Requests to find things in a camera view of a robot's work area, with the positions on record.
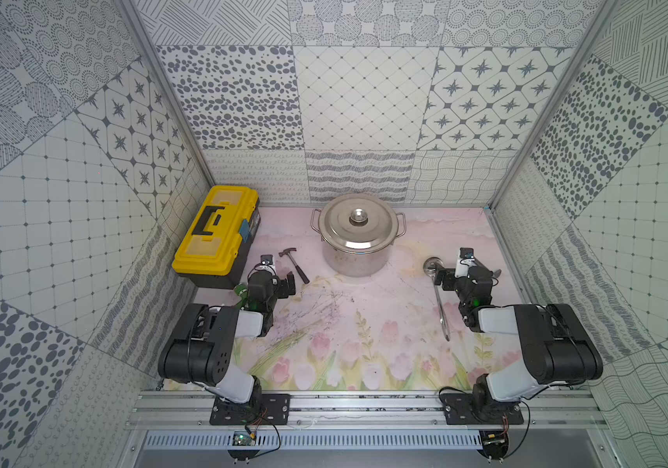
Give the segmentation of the stainless steel ladle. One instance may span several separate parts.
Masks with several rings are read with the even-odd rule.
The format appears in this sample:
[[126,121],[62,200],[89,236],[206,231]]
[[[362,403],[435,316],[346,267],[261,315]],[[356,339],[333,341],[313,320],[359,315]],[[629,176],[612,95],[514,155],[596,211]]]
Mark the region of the stainless steel ladle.
[[423,263],[423,273],[425,273],[425,275],[427,275],[427,277],[431,279],[433,292],[437,302],[437,307],[439,312],[439,323],[441,331],[443,333],[443,337],[445,338],[446,341],[450,342],[451,341],[450,327],[445,314],[443,301],[440,292],[438,290],[438,285],[435,283],[435,280],[437,279],[437,274],[442,269],[443,269],[443,262],[441,259],[439,259],[439,257],[429,257]]

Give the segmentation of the stainless steel pot lid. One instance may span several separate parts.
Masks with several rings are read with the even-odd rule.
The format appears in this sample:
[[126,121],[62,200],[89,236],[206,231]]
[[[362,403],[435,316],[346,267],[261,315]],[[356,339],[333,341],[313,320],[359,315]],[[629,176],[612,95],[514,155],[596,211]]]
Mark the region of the stainless steel pot lid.
[[396,211],[386,201],[363,193],[334,198],[312,225],[324,237],[353,241],[392,239],[400,230]]

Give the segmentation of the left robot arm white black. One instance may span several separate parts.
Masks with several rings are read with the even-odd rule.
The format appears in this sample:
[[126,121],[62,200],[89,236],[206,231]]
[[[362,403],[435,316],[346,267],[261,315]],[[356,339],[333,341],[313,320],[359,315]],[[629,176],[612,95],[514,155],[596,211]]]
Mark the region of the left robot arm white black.
[[269,265],[261,266],[250,274],[245,292],[230,306],[187,305],[158,357],[159,376],[195,384],[232,407],[258,411],[261,383],[232,364],[234,342],[268,334],[277,302],[297,292],[295,276],[281,278]]

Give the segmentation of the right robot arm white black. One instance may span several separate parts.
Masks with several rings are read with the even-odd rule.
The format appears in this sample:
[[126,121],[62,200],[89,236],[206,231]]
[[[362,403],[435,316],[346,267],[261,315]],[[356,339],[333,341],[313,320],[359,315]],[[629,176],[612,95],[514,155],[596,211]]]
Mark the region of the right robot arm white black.
[[514,335],[519,340],[520,360],[499,372],[482,374],[474,383],[476,411],[510,407],[551,386],[601,378],[603,359],[568,304],[495,306],[496,277],[479,264],[458,270],[435,266],[432,280],[441,290],[457,294],[462,321],[472,333]]

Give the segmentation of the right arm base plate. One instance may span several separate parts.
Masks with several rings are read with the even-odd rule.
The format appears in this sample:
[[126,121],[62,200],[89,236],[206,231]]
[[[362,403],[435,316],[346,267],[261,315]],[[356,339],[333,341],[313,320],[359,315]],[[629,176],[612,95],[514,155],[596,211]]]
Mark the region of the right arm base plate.
[[477,403],[462,392],[441,392],[438,395],[448,425],[522,425],[525,419],[517,403]]

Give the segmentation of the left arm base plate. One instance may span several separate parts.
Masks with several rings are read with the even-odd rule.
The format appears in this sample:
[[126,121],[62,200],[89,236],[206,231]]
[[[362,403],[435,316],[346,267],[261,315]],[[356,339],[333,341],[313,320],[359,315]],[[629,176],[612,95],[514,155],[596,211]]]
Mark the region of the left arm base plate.
[[226,399],[217,399],[210,417],[212,426],[231,425],[286,425],[289,419],[290,394],[262,393],[248,403],[237,404]]

